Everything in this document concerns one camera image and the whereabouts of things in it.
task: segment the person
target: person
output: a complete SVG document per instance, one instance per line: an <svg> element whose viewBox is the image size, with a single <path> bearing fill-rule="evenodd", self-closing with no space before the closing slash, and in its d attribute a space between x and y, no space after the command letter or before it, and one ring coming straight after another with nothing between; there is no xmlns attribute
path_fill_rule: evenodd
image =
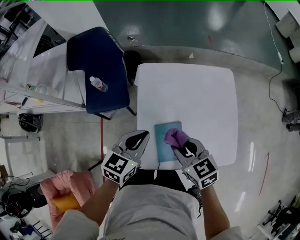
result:
<svg viewBox="0 0 300 240"><path fill-rule="evenodd" d="M52 240L96 240L105 216L102 240L196 240L199 202L188 194L175 170L139 169L115 196L109 179L79 209L68 210ZM241 240L230 227L213 185L201 190L206 240Z"/></svg>

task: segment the small white box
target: small white box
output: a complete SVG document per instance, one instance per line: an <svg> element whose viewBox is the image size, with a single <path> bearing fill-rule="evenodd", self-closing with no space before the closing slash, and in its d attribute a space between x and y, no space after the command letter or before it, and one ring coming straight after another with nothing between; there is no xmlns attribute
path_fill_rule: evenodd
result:
<svg viewBox="0 0 300 240"><path fill-rule="evenodd" d="M183 170L187 178L198 188L203 189L219 179L219 169L212 155L199 160Z"/></svg>
<svg viewBox="0 0 300 240"><path fill-rule="evenodd" d="M136 173L137 163L108 150L101 168L103 176L122 186L124 182Z"/></svg>

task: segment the white shirt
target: white shirt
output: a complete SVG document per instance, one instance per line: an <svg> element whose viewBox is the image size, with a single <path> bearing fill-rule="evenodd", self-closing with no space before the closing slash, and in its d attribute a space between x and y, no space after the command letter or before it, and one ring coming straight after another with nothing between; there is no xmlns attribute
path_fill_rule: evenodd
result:
<svg viewBox="0 0 300 240"><path fill-rule="evenodd" d="M129 185L109 209L102 240L196 240L198 201L188 193L157 185ZM68 210L52 240L96 240L98 224L83 213ZM242 240L239 227L214 240Z"/></svg>

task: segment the black cable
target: black cable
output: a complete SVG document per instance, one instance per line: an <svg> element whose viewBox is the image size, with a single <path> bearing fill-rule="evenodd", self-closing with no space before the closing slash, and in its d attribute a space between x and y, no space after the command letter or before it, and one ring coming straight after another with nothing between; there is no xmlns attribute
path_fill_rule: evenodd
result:
<svg viewBox="0 0 300 240"><path fill-rule="evenodd" d="M22 183L16 183L16 182L13 182L13 181L12 181L12 182L9 184L8 189L6 190L6 192L8 192L8 191L10 190L10 187L13 186L13 185L16 185L16 186L26 186L26 185L29 184L29 181L30 181L29 178L26 178L26 179L28 180L28 182L27 182L26 184L23 184L23 183L25 182L24 179L21 179L21 178L19 178L19 177L15 177L15 176L8 176L8 177L9 177L9 178L18 178L18 179L22 180L23 182L22 182Z"/></svg>
<svg viewBox="0 0 300 240"><path fill-rule="evenodd" d="M270 96L270 93L271 93L271 81L272 81L272 79L273 79L274 77L278 76L278 75L281 74L281 73L282 73L282 64L280 63L280 72L279 72L278 74L272 76L272 77L270 78L270 81L269 81L269 98L270 98L272 101L274 101L274 102L276 103L277 108L279 109L279 111L280 111L282 114L284 114L284 112L280 109L280 107L279 107L278 103L276 102L276 100L273 99L273 98L271 98L271 96ZM286 112L287 112L287 113L290 113L290 112L294 111L295 109L297 109L297 107L295 107L294 109L292 109L292 110L290 110L290 111L287 110Z"/></svg>

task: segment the orange object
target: orange object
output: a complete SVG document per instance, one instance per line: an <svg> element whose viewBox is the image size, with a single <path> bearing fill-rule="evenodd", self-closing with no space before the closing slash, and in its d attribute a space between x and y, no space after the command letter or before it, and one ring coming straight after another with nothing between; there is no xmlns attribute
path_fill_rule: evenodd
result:
<svg viewBox="0 0 300 240"><path fill-rule="evenodd" d="M69 209L79 209L80 205L73 193L62 197L53 198L52 201L61 212L66 212Z"/></svg>

